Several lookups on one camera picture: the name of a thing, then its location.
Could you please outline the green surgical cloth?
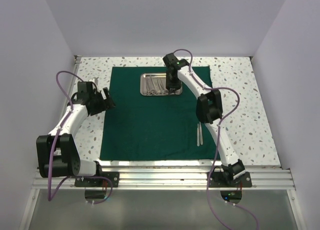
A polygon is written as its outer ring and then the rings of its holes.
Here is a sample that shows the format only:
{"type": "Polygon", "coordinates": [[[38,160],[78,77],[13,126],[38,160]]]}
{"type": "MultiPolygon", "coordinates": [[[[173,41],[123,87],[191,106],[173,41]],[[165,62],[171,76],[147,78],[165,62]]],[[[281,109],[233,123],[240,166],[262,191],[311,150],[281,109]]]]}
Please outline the green surgical cloth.
{"type": "Polygon", "coordinates": [[[109,94],[115,107],[104,117],[100,160],[158,161],[213,159],[216,144],[202,125],[203,145],[197,146],[197,99],[183,85],[173,96],[143,96],[144,73],[164,67],[113,67],[109,94]]]}

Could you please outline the steel scalpel handle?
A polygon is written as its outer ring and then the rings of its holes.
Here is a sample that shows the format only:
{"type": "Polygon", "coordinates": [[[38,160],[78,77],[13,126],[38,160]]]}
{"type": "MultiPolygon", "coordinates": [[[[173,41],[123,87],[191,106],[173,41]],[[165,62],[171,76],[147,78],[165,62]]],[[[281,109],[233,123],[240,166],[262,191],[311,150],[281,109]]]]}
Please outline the steel scalpel handle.
{"type": "Polygon", "coordinates": [[[201,122],[198,124],[198,132],[199,132],[199,144],[203,145],[203,131],[201,122]]]}
{"type": "Polygon", "coordinates": [[[197,130],[196,130],[196,145],[197,147],[200,146],[200,125],[197,124],[197,130]]]}

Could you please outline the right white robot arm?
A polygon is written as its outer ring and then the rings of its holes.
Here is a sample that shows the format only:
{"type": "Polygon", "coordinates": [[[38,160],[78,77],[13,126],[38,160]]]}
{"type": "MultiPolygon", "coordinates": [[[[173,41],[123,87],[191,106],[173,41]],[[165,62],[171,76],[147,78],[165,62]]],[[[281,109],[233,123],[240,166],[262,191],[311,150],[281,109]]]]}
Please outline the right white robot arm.
{"type": "Polygon", "coordinates": [[[235,153],[228,135],[221,130],[222,120],[230,113],[223,114],[220,90],[234,92],[237,97],[236,106],[240,103],[239,94],[228,87],[209,87],[192,69],[191,62],[186,59],[179,60],[174,53],[165,55],[163,62],[166,66],[166,89],[169,93],[173,93],[185,84],[196,97],[196,116],[215,141],[216,154],[221,160],[222,179],[228,186],[236,185],[246,170],[238,154],[235,153]]]}

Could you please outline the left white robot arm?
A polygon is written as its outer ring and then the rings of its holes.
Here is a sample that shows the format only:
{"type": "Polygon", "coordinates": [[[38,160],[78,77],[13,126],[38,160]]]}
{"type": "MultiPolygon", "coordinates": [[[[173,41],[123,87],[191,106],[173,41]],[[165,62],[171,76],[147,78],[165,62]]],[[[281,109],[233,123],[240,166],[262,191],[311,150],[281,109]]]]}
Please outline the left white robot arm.
{"type": "Polygon", "coordinates": [[[75,136],[88,117],[115,106],[107,87],[100,89],[93,81],[79,81],[57,126],[36,139],[41,177],[83,176],[92,186],[101,185],[104,174],[100,165],[95,160],[80,159],[75,136]]]}

